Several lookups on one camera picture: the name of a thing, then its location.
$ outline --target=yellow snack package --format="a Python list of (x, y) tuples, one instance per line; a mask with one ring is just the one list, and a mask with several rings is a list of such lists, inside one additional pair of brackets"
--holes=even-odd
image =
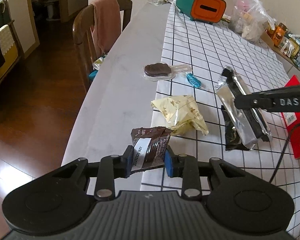
[(172, 136), (182, 135), (195, 128), (202, 134), (209, 133), (207, 125), (199, 112), (197, 102), (193, 96), (171, 96), (151, 101), (165, 117), (168, 128), (172, 129)]

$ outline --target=red box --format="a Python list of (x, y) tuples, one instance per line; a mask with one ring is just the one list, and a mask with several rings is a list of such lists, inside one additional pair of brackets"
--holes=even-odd
[[(285, 87), (299, 85), (300, 82), (296, 75), (294, 75)], [(300, 113), (281, 113), (286, 124), (288, 132), (292, 130), (292, 128), (300, 123)], [(296, 128), (290, 138), (293, 154), (296, 159), (300, 159), (300, 127)]]

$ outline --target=black cable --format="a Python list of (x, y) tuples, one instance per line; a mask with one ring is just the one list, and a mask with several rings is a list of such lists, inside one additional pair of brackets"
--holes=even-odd
[(295, 127), (293, 127), (292, 130), (289, 132), (288, 138), (286, 139), (286, 142), (285, 142), (285, 144), (284, 144), (284, 146), (283, 146), (283, 149), (282, 149), (280, 158), (279, 158), (279, 160), (278, 160), (277, 166), (276, 166), (276, 168), (274, 169), (274, 172), (273, 172), (273, 174), (272, 174), (272, 176), (271, 176), (271, 178), (270, 178), (270, 180), (269, 180), (270, 183), (273, 181), (275, 175), (276, 175), (277, 172), (278, 172), (279, 166), (280, 166), (280, 164), (281, 164), (281, 162), (282, 162), (282, 159), (283, 159), (283, 156), (284, 156), (284, 152), (286, 151), (286, 148), (287, 148), (288, 143), (289, 143), (289, 141), (290, 141), (290, 137), (291, 137), (291, 135), (292, 135), (292, 132), (293, 132), (296, 128), (298, 128), (298, 127), (300, 127), (300, 123), (296, 124)]

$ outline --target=chair backrest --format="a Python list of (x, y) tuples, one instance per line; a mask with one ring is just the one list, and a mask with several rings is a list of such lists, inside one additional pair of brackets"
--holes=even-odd
[[(122, 30), (131, 19), (132, 1), (117, 0), (120, 11), (123, 11)], [(90, 27), (94, 25), (94, 7), (92, 4), (82, 9), (74, 20), (72, 35), (78, 57), (80, 74), (86, 93), (91, 85), (89, 74), (93, 71), (92, 63), (101, 57), (101, 49), (93, 45)]]

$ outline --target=silver packet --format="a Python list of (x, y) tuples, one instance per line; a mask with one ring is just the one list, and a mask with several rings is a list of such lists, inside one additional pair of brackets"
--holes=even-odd
[[(244, 83), (241, 76), (229, 66), (227, 66), (226, 69), (233, 71), (232, 79), (233, 82), (238, 87), (240, 93), (242, 93), (243, 95), (251, 94), (249, 88)], [(235, 97), (229, 88), (229, 85), (227, 83), (227, 77), (221, 75), (218, 81), (218, 85), (215, 86), (215, 89), (216, 89), (216, 94), (220, 98), (223, 106), (225, 107), (227, 113), (229, 114), (231, 121), (234, 124), (234, 127), (236, 128), (241, 138), (242, 144), (248, 149), (253, 149), (253, 147), (258, 143), (259, 138), (256, 137), (243, 110), (237, 109), (235, 107), (234, 105)], [(258, 108), (254, 108), (251, 109), (251, 112), (255, 120), (260, 125), (262, 133), (267, 136), (269, 141), (271, 141), (272, 140), (271, 131), (267, 125), (267, 122), (263, 117), (261, 110)]]

